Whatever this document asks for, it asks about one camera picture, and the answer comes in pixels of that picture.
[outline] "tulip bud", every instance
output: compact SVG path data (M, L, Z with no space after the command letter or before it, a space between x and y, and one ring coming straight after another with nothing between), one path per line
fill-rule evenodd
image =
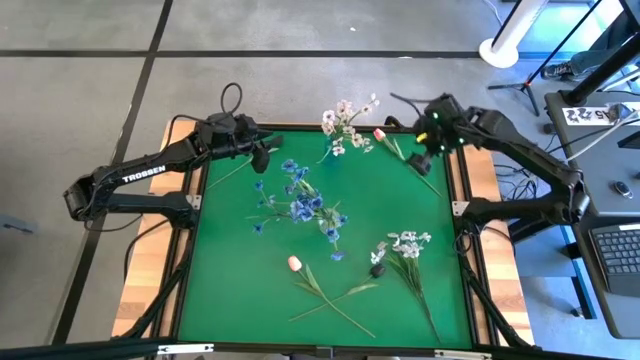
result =
M373 136L376 137L376 140L382 141L387 136L387 134L385 134L384 131L382 131L380 129L375 129L373 131Z
M300 262L300 260L298 260L297 257L291 256L289 258L289 267L291 268L291 271L297 272L298 270L302 269L302 263Z

